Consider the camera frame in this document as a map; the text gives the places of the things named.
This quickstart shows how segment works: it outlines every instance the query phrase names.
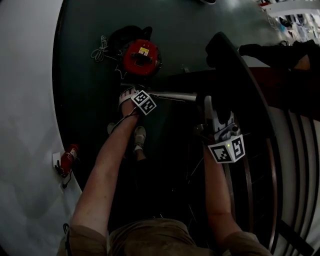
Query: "hand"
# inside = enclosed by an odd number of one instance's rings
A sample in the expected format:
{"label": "hand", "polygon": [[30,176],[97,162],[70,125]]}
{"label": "hand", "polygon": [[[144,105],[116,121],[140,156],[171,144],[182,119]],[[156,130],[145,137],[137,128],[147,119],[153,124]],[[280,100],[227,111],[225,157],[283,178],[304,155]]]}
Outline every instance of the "hand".
{"label": "hand", "polygon": [[[135,90],[132,88],[131,90],[126,90],[124,93],[121,94],[120,98],[124,98],[125,96],[129,94],[134,94]],[[121,110],[123,117],[126,117],[129,115],[132,110],[136,107],[135,103],[131,99],[127,99],[121,104]]]}

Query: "khaki shorts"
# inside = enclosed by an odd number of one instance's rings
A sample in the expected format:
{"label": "khaki shorts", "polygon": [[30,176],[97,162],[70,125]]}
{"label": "khaki shorts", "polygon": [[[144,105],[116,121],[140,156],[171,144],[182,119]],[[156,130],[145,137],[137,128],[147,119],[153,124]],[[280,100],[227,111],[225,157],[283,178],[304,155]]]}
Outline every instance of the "khaki shorts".
{"label": "khaki shorts", "polygon": [[[141,227],[143,222],[145,222],[145,220],[141,221],[141,223],[136,222],[136,224],[134,223],[129,224],[128,227],[123,227],[122,230],[129,230],[132,227],[131,225],[137,225],[137,223]],[[178,227],[179,230],[181,230],[181,225],[183,224],[180,222]],[[182,241],[186,241],[186,242],[184,243],[180,242],[180,245],[178,246],[179,249],[174,252],[171,251],[170,254],[177,255],[177,256],[216,255],[216,253],[214,253],[209,249],[198,248],[192,241],[191,237],[188,240],[183,239]],[[123,245],[121,243],[124,243],[124,242],[119,242],[118,244],[115,244],[114,247],[121,247],[121,245]],[[141,246],[139,245],[136,248],[138,251],[141,249]],[[236,232],[229,235],[222,243],[221,248],[224,252],[223,256],[228,256],[228,255],[271,256],[270,252],[259,243],[257,237],[254,234],[248,233],[248,232]],[[110,254],[113,256],[116,256],[118,253],[117,251],[111,249]],[[84,226],[71,226],[69,228],[67,235],[62,239],[60,243],[60,247],[57,255],[58,256],[71,256],[71,255],[73,256],[87,256],[87,255],[106,256],[107,255],[107,239],[100,233],[90,228],[87,228]]]}

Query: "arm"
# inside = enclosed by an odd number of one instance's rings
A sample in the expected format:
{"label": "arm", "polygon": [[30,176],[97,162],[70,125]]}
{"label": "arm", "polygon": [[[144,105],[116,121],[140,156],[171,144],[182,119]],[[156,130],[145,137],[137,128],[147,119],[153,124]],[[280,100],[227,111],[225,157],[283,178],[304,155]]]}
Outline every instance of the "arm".
{"label": "arm", "polygon": [[222,165],[215,162],[206,146],[203,147],[203,157],[206,213],[215,239],[221,245],[227,236],[241,229],[231,214],[230,195]]}
{"label": "arm", "polygon": [[[128,115],[133,108],[131,99],[122,103],[123,115]],[[76,205],[71,225],[85,226],[107,237],[119,167],[137,121],[137,115],[124,119],[102,146]]]}

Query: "floor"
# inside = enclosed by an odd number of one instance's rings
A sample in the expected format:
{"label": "floor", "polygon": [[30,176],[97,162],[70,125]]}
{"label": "floor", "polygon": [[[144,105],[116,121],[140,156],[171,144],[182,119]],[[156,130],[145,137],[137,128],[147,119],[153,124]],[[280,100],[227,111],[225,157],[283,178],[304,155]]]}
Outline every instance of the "floor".
{"label": "floor", "polygon": [[[119,119],[116,65],[109,59],[96,63],[90,58],[101,35],[109,37],[127,25],[153,28],[151,41],[162,54],[153,88],[161,88],[168,76],[180,74],[184,67],[191,72],[209,69],[205,47],[217,32],[224,32],[236,47],[280,41],[254,0],[217,0],[215,5],[197,0],[65,0],[60,20],[55,108],[64,146],[80,144],[81,168],[75,176],[81,188],[108,137],[107,125]],[[177,86],[183,91],[183,84]],[[190,167],[187,160],[193,109],[180,102],[158,100],[157,105],[142,121],[147,131],[145,153],[167,172],[178,172],[177,179],[185,177],[187,169],[197,164]]]}

